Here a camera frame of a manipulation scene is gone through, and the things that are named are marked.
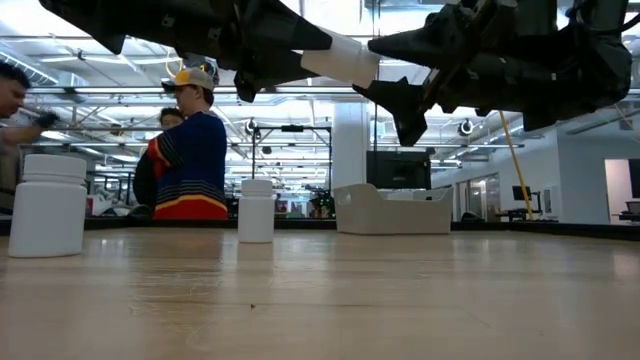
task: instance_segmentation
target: wooden table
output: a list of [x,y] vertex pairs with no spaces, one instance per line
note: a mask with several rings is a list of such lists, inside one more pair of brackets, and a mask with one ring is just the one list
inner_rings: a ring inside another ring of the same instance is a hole
[[549,235],[86,233],[8,259],[0,359],[640,358],[640,245]]

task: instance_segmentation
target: person's hand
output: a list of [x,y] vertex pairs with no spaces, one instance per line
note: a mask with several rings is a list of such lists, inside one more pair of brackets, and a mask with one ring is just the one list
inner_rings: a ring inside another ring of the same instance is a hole
[[35,123],[43,129],[49,129],[58,121],[60,121],[60,116],[58,116],[58,114],[46,112],[40,115],[40,117],[36,119]]

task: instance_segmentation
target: monitor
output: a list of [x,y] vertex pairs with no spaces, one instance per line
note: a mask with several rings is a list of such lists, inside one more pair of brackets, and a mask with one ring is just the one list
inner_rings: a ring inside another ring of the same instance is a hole
[[[527,197],[528,200],[531,201],[531,188],[527,186]],[[513,200],[515,201],[524,201],[524,194],[522,193],[522,186],[514,186],[513,187]]]
[[429,153],[367,151],[367,182],[378,189],[431,190]]

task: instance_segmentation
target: dark hair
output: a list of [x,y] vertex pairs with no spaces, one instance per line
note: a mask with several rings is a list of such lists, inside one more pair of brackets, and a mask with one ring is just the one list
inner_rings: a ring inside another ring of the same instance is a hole
[[164,108],[160,111],[160,118],[158,119],[160,121],[160,125],[162,125],[162,119],[167,115],[177,116],[180,119],[184,120],[184,115],[182,115],[182,112],[180,112],[180,110],[176,108]]
[[5,62],[0,62],[0,79],[15,80],[24,86],[25,89],[31,88],[31,81],[29,81],[27,74],[20,70],[20,68]]
[[189,86],[191,86],[193,89],[197,89],[197,88],[202,89],[202,95],[204,96],[204,101],[207,104],[209,104],[209,106],[213,106],[213,91],[209,89],[205,89],[201,86],[196,86],[196,85],[189,85]]

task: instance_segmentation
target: yellow pole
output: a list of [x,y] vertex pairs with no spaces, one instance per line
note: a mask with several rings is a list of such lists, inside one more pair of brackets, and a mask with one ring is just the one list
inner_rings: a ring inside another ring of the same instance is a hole
[[504,117],[504,113],[500,111],[500,120],[502,120],[502,128],[504,134],[507,137],[507,143],[509,143],[509,150],[511,150],[511,157],[513,158],[513,164],[516,166],[516,172],[518,173],[518,179],[520,180],[520,187],[522,188],[522,194],[524,201],[527,204],[527,212],[529,213],[529,219],[533,220],[533,210],[531,210],[531,202],[529,201],[529,194],[527,194],[527,185],[524,183],[524,177],[522,171],[520,171],[520,163],[516,156],[516,151],[513,148],[513,141],[511,141],[511,134],[509,133],[509,126],[507,125],[507,119]]

